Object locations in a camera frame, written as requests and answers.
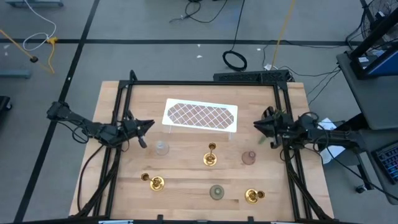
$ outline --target black floor line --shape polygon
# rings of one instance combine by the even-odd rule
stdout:
[[[84,28],[83,33],[81,35],[78,47],[76,49],[75,56],[73,57],[72,63],[71,63],[70,68],[69,68],[68,75],[67,75],[67,77],[65,79],[65,83],[63,84],[63,88],[62,88],[60,97],[58,99],[60,101],[64,101],[65,98],[67,97],[67,93],[68,93],[68,90],[69,90],[70,82],[72,81],[73,74],[75,73],[78,61],[80,59],[81,52],[83,50],[83,46],[85,44],[85,40],[87,39],[87,36],[88,36],[88,31],[90,30],[90,27],[91,27],[91,24],[93,22],[93,18],[94,18],[94,15],[95,15],[95,12],[97,10],[99,2],[100,2],[100,0],[95,0],[94,3],[93,3],[93,6],[91,7],[91,11],[90,11],[90,14],[89,14],[89,16],[87,18],[86,25],[85,25],[85,28]],[[33,168],[32,174],[30,175],[28,184],[27,184],[25,192],[24,192],[24,196],[22,197],[21,203],[19,204],[18,211],[17,211],[17,213],[15,215],[15,218],[14,218],[14,223],[15,222],[19,223],[19,222],[22,222],[24,220],[27,208],[29,206],[30,199],[32,198],[32,194],[33,194],[33,191],[34,191],[36,183],[37,183],[37,179],[39,178],[40,171],[42,170],[43,163],[44,163],[45,157],[47,155],[47,151],[49,150],[51,139],[52,139],[52,136],[54,134],[56,126],[57,126],[56,122],[52,121],[50,123],[50,126],[49,126],[46,134],[45,134],[43,145],[40,148],[40,152],[39,152],[39,155],[37,157],[37,160],[36,160],[35,166]]]
[[[24,39],[14,39],[22,43]],[[32,39],[28,43],[39,44],[43,39]],[[84,44],[233,44],[234,40],[200,40],[200,39],[169,39],[169,40],[124,40],[124,39],[85,39]],[[0,39],[0,43],[11,43],[8,39]],[[79,44],[80,39],[59,39],[58,44]],[[351,41],[351,45],[359,45],[361,41]],[[276,45],[276,40],[237,40],[236,44]],[[347,46],[345,41],[338,40],[281,40],[281,45],[311,46]]]

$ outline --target gold candlestick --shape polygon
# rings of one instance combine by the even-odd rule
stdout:
[[[216,144],[211,142],[209,144],[209,149],[210,152],[206,153],[205,156],[203,156],[203,162],[206,166],[214,166],[217,162],[217,157],[213,154],[213,150],[216,149]]]
[[[246,199],[246,201],[252,205],[257,203],[260,198],[264,198],[265,196],[266,196],[266,194],[263,191],[261,191],[261,190],[257,191],[254,189],[249,189],[244,194],[244,198]]]
[[[164,179],[162,177],[150,178],[149,174],[145,173],[141,175],[142,181],[150,180],[150,188],[154,191],[160,191],[164,188]]]

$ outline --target wooden table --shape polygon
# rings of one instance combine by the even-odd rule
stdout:
[[[103,82],[93,120],[111,121],[118,82]],[[308,111],[302,83],[289,83],[289,96],[294,118]],[[229,140],[229,134],[202,129],[172,127],[162,124],[167,98],[204,101],[238,106],[238,130]],[[259,144],[262,134],[253,127],[268,107],[275,107],[272,87],[268,86],[158,86],[134,85],[130,109],[137,119],[154,119],[155,125],[146,135],[147,149],[130,140],[130,149],[122,153],[118,180],[114,193],[111,218],[151,219],[163,214],[165,220],[247,220],[293,221],[292,204],[285,164],[279,158],[281,148],[271,149],[269,141]],[[163,140],[170,146],[165,156],[155,153],[155,142]],[[208,144],[215,142],[218,161],[213,167],[205,166],[203,155]],[[83,164],[100,146],[95,140],[87,144]],[[243,152],[255,151],[256,162],[247,166],[241,160]],[[92,196],[98,186],[104,150],[88,164],[83,176],[81,201]],[[323,167],[318,155],[302,150],[302,163],[307,187],[317,203],[333,216]],[[165,189],[154,192],[143,173],[165,179]],[[212,185],[225,189],[222,200],[209,196]],[[264,199],[255,205],[245,201],[247,189],[262,190]],[[297,189],[301,217],[305,217],[302,197]],[[103,195],[103,206],[108,191]],[[70,214],[75,214],[76,192]]]

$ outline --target concrete floor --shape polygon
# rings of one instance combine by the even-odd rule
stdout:
[[[79,39],[94,0],[64,1],[63,8],[37,8],[54,21],[59,39]],[[220,16],[211,24],[192,20],[169,20],[183,14],[186,0],[101,0],[89,39],[233,39],[241,0],[229,0]],[[204,0],[197,18],[207,20],[222,1]],[[289,8],[290,0],[246,1],[238,39],[274,40]],[[296,2],[284,39],[342,41],[354,30],[361,16],[359,0],[301,0]],[[14,9],[0,2],[0,29],[14,38],[26,38],[35,32],[51,33],[51,24],[28,9]],[[12,222],[25,191],[34,163],[43,143],[49,121],[45,112],[58,99],[77,44],[57,44],[49,75],[13,45],[0,44],[0,68],[29,69],[32,78],[0,79],[0,95],[12,98],[14,108],[1,124],[0,131],[0,222]],[[133,69],[140,80],[212,80],[214,73],[230,72],[221,55],[230,45],[197,44],[86,44],[67,95],[71,108],[87,118],[94,113],[101,82],[127,79]],[[261,70],[263,45],[237,45],[235,50],[248,60],[248,71]],[[270,63],[275,46],[266,49]],[[280,46],[276,66],[287,65],[302,74],[329,72],[336,67],[337,54],[347,47],[311,49]],[[44,45],[34,55],[45,62],[51,51]],[[295,77],[309,92],[322,78]],[[321,118],[349,119],[359,113],[352,93],[340,73],[310,106]],[[83,150],[70,132],[57,127],[42,172],[40,173],[25,221],[67,217],[75,191]],[[361,183],[341,166],[325,166],[335,217],[347,222],[394,223],[397,209],[383,194],[372,191],[356,194]]]

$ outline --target computer keyboard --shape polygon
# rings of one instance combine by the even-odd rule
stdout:
[[[258,83],[292,81],[292,77],[288,70],[216,73],[213,75],[213,79],[214,81],[221,81],[221,82],[258,82]]]
[[[379,167],[387,175],[392,184],[398,182],[398,145],[386,147],[373,152]]]

